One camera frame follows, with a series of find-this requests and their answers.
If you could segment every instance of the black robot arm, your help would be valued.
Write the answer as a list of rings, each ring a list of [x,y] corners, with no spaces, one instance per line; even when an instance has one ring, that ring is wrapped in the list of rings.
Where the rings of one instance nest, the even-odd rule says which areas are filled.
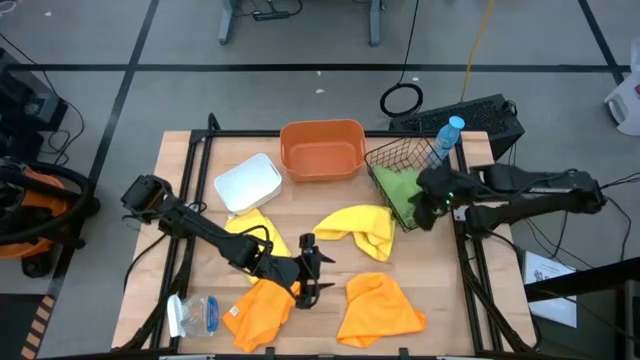
[[[606,204],[598,182],[577,170],[540,173],[496,164],[463,174],[441,166],[425,169],[418,185],[423,192],[413,198],[417,204],[414,217],[427,230],[437,217],[463,205],[468,205],[465,221],[467,231],[473,234],[555,211],[595,214]],[[498,207],[474,204],[505,200],[508,203]]]
[[[300,237],[302,254],[296,258],[274,256],[273,243],[264,226],[255,226],[239,234],[232,234],[209,221],[185,205],[171,192],[171,185],[156,176],[139,176],[121,199],[124,207],[144,223],[158,219],[158,228],[172,237],[195,235],[215,246],[229,265],[261,279],[267,279],[285,288],[296,299],[298,308],[311,308],[320,296],[321,288],[332,284],[319,284],[320,263],[334,262],[322,255],[314,246],[313,234]],[[265,240],[249,232],[261,229]],[[300,293],[291,291],[294,282],[300,282]]]

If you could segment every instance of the black wire basket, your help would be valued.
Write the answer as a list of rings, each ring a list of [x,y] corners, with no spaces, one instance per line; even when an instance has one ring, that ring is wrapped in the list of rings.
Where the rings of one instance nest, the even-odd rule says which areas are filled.
[[[418,225],[415,222],[407,221],[401,216],[398,207],[394,205],[387,193],[388,189],[384,189],[373,169],[379,166],[395,173],[402,173],[407,169],[415,169],[419,173],[430,165],[437,166],[437,164],[442,163],[442,160],[433,151],[433,146],[431,146],[429,139],[424,137],[401,138],[369,151],[364,160],[367,164],[369,176],[371,176],[385,202],[393,211],[393,215],[402,230],[408,232],[417,228]]]

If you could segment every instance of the yellow cloth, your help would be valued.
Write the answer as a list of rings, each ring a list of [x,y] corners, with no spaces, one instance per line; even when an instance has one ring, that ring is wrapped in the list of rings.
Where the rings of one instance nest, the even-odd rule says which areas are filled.
[[[291,290],[298,294],[299,288],[300,284],[295,283]],[[252,352],[275,339],[294,304],[287,290],[269,280],[260,280],[222,315],[222,322],[235,337],[233,346]]]
[[[313,234],[320,240],[340,240],[351,232],[362,251],[378,261],[387,261],[395,229],[396,222],[390,208],[358,205],[327,216],[313,229]]]
[[[369,347],[382,336],[420,332],[427,318],[414,310],[400,286],[386,274],[364,273],[347,283],[347,313],[339,343]]]
[[[282,237],[278,233],[278,230],[276,230],[275,226],[271,223],[271,220],[264,217],[258,209],[253,209],[244,215],[232,217],[227,221],[224,229],[230,233],[239,233],[256,225],[264,225],[269,230],[269,240],[273,243],[272,255],[291,256],[291,252],[289,251],[289,248],[287,248],[287,244],[284,243]],[[249,232],[249,234],[259,239],[266,240],[264,229],[255,229]],[[258,282],[258,278],[249,276],[249,281],[252,284],[255,284]]]

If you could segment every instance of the wooden tabletop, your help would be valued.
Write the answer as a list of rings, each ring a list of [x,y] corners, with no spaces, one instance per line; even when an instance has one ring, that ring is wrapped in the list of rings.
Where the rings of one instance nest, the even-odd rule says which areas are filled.
[[[189,132],[166,132],[158,155],[155,175],[168,180],[175,194],[180,188],[188,139]],[[367,149],[390,141],[392,139],[389,138],[367,138]],[[486,133],[463,133],[463,144],[469,166],[493,163]],[[298,252],[299,236],[311,232],[334,211],[360,204],[383,204],[364,167],[351,180],[294,183],[282,167],[279,138],[215,138],[204,192],[204,201],[208,205],[204,216],[217,224],[225,223],[229,212],[213,188],[213,179],[259,152],[267,154],[283,175],[282,192],[261,206],[260,211],[271,219],[293,254]],[[194,163],[190,199],[195,191],[199,163],[200,154]],[[506,225],[500,226],[496,232],[511,238]],[[160,235],[155,224],[143,226],[134,256]],[[131,273],[113,346],[129,340],[157,302],[168,243],[168,240],[164,241],[150,251]],[[291,311],[275,341],[268,344],[274,346],[278,354],[397,355],[400,347],[408,348],[412,355],[473,354],[450,216],[440,218],[429,232],[418,229],[404,233],[398,228],[391,257],[386,263],[375,261],[360,251],[351,235],[340,241],[318,241],[317,245],[336,261],[335,264],[322,265],[321,281],[336,285],[323,290],[313,309],[294,308]],[[523,340],[533,345],[535,333],[516,255],[510,247],[491,238],[485,240],[484,249],[496,305]],[[425,313],[427,329],[418,334],[382,338],[367,349],[338,344],[335,337],[346,310],[345,283],[363,272],[385,272],[393,277],[414,308]],[[215,296],[223,312],[238,301],[249,286],[247,277],[231,268],[216,248],[201,239],[196,241],[189,293]],[[485,348],[490,349],[486,316],[479,302],[478,313]],[[166,326],[163,343],[168,344]],[[264,353],[264,350],[261,346],[255,353]],[[229,354],[242,353],[242,350],[233,347],[232,334],[221,324],[211,338],[183,339],[180,352]]]

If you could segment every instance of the green cloth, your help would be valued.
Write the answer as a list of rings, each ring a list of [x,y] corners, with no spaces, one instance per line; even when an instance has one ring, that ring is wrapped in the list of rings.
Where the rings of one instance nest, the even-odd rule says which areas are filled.
[[[416,184],[419,171],[408,168],[397,173],[376,165],[373,167],[373,174],[393,204],[393,208],[397,212],[396,216],[400,216],[402,222],[408,227],[414,227],[416,221],[413,219],[413,211],[416,207],[409,202],[409,199],[422,191],[420,186]]]

